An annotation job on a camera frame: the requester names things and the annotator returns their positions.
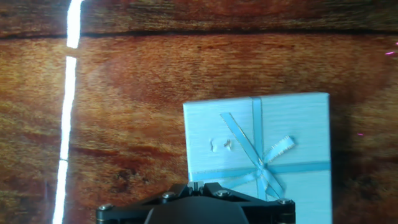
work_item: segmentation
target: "screw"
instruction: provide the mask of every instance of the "screw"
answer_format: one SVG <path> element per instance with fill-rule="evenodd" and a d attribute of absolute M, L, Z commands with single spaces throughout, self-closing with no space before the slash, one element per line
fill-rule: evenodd
<path fill-rule="evenodd" d="M 165 193 L 163 193 L 162 197 L 164 199 L 173 198 L 173 197 L 175 197 L 175 193 L 174 192 L 165 192 Z"/>
<path fill-rule="evenodd" d="M 219 190 L 216 192 L 217 197 L 226 197 L 229 195 L 227 190 Z"/>
<path fill-rule="evenodd" d="M 105 211 L 105 210 L 108 210 L 108 209 L 110 209 L 110 208 L 112 208 L 112 207 L 113 207 L 113 205 L 112 205 L 111 203 L 107 203 L 107 204 L 105 204 L 105 205 L 99 206 L 99 207 L 98 207 L 98 210 Z"/>
<path fill-rule="evenodd" d="M 292 203 L 291 199 L 287 199 L 287 198 L 278 199 L 277 202 L 282 205 L 288 205 L 288 204 Z"/>

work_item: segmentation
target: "light blue ribbon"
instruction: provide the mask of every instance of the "light blue ribbon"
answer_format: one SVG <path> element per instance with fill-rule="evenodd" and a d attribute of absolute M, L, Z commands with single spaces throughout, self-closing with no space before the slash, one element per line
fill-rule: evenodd
<path fill-rule="evenodd" d="M 233 188 L 243 185 L 247 182 L 257 180 L 258 197 L 267 200 L 267 195 L 274 198 L 283 198 L 284 190 L 272 174 L 281 174 L 286 172 L 308 172 L 330 169 L 330 162 L 314 162 L 306 164 L 289 164 L 269 166 L 272 160 L 283 154 L 286 150 L 294 147 L 294 142 L 288 136 L 273 146 L 270 151 L 263 155 L 262 141 L 262 109 L 261 99 L 259 97 L 252 98 L 253 110 L 253 127 L 254 127 L 254 146 L 247 138 L 243 130 L 232 117 L 231 113 L 222 113 L 221 117 L 234 134 L 236 140 L 242 145 L 245 153 L 251 162 L 256 166 L 253 169 L 237 169 L 237 170 L 209 170 L 208 172 L 190 173 L 190 179 L 219 179 L 227 177 L 235 177 L 232 180 L 221 182 L 223 187 Z"/>

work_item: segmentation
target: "ribbon bow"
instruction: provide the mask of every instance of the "ribbon bow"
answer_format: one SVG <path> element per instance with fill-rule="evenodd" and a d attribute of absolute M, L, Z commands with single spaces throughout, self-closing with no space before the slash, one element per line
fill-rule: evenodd
<path fill-rule="evenodd" d="M 294 147 L 294 142 L 290 137 L 286 137 L 281 140 L 278 144 L 274 145 L 267 154 L 262 153 L 263 142 L 262 142 L 262 110 L 261 110 L 261 99 L 253 98 L 253 122 L 254 122 L 254 146 L 250 140 L 246 137 L 243 130 L 236 123 L 231 113 L 222 113 L 221 117 L 224 122 L 228 125 L 229 129 L 235 136 L 236 140 L 242 145 L 245 153 L 249 156 L 251 162 L 256 166 L 256 170 L 246 174 L 239 179 L 223 182 L 223 186 L 232 188 L 245 182 L 256 180 L 258 192 L 264 192 L 274 198 L 284 197 L 284 190 L 278 183 L 276 178 L 267 169 L 269 162 L 274 160 L 279 155 L 283 154 L 286 150 Z"/>

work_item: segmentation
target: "light blue gift box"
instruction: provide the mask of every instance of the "light blue gift box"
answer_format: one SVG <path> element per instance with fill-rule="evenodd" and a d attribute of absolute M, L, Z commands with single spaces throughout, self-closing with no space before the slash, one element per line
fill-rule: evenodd
<path fill-rule="evenodd" d="M 332 224 L 329 94 L 183 105 L 190 181 L 263 200 L 290 198 L 298 224 Z"/>

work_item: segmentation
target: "wood grain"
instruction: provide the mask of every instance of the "wood grain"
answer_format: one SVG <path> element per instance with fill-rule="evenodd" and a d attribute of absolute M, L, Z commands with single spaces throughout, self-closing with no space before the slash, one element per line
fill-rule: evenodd
<path fill-rule="evenodd" d="M 127 205 L 187 181 L 183 102 L 308 91 L 331 95 L 335 223 L 395 223 L 398 64 L 384 55 L 395 42 L 310 34 L 82 38 L 66 223 L 93 223 L 102 203 Z M 64 39 L 1 42 L 5 223 L 52 215 L 64 46 Z"/>
<path fill-rule="evenodd" d="M 0 37 L 66 34 L 70 1 L 0 3 Z M 397 1 L 86 0 L 84 34 L 172 30 L 398 31 Z"/>

